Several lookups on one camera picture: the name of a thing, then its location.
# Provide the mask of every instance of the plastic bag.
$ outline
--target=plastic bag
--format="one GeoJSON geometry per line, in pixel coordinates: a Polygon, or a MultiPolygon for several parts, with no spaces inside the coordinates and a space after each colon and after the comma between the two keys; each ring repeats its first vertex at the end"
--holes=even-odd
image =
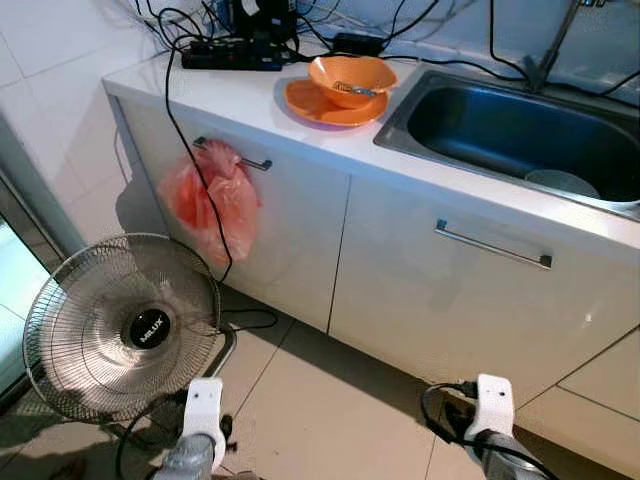
{"type": "Polygon", "coordinates": [[[220,140],[206,140],[193,150],[207,183],[207,190],[191,159],[183,157],[158,187],[158,193],[182,227],[196,240],[196,248],[219,265],[227,263],[215,212],[216,204],[224,236],[234,261],[247,258],[256,238],[258,196],[243,165],[242,157],[220,140]]]}

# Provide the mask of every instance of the bowl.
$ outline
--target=bowl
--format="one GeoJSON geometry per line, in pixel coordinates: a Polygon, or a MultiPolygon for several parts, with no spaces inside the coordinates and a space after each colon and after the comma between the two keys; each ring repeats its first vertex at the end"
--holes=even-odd
{"type": "Polygon", "coordinates": [[[335,82],[381,94],[398,81],[393,70],[375,57],[318,57],[309,64],[309,76],[329,100],[343,108],[360,108],[372,97],[338,90],[334,88],[335,82]]]}

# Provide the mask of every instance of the fan grille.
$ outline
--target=fan grille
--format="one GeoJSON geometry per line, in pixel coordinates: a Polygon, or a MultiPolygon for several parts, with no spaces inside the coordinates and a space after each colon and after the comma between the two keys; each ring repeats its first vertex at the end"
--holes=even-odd
{"type": "Polygon", "coordinates": [[[40,291],[23,337],[27,373],[66,417],[127,420],[206,366],[218,311],[215,282],[187,247],[151,234],[104,240],[69,258],[40,291]],[[131,325],[157,310],[169,319],[166,338],[137,347],[131,325]]]}

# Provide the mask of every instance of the sink basin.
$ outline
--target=sink basin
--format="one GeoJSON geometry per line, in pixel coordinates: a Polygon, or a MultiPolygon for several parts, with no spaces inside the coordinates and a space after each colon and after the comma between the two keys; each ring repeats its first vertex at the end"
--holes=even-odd
{"type": "Polygon", "coordinates": [[[374,142],[640,220],[639,137],[633,115],[428,72],[374,142]]]}

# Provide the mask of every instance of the metal handle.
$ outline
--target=metal handle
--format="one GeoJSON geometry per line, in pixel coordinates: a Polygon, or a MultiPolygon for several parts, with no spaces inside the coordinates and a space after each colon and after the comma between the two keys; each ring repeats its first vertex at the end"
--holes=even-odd
{"type": "Polygon", "coordinates": [[[519,255],[517,253],[510,252],[509,250],[505,250],[494,245],[490,245],[488,243],[481,242],[480,240],[465,237],[464,235],[460,235],[459,233],[454,233],[447,230],[447,221],[441,218],[438,219],[434,232],[436,232],[438,235],[443,235],[453,240],[457,240],[458,242],[466,243],[467,245],[472,245],[488,252],[511,258],[512,260],[517,260],[518,262],[527,263],[529,265],[542,268],[543,270],[551,270],[551,264],[553,263],[553,257],[551,255],[540,255],[540,258],[536,260],[533,258],[525,257],[523,255],[519,255]]]}
{"type": "MultiPolygon", "coordinates": [[[[198,137],[193,141],[192,145],[196,148],[204,148],[204,142],[206,140],[207,139],[204,137],[198,137]]],[[[254,162],[253,160],[249,160],[248,158],[242,157],[240,159],[240,162],[247,167],[255,168],[256,170],[261,170],[263,172],[266,172],[273,166],[273,162],[271,160],[265,160],[262,163],[258,163],[254,162]]]]}

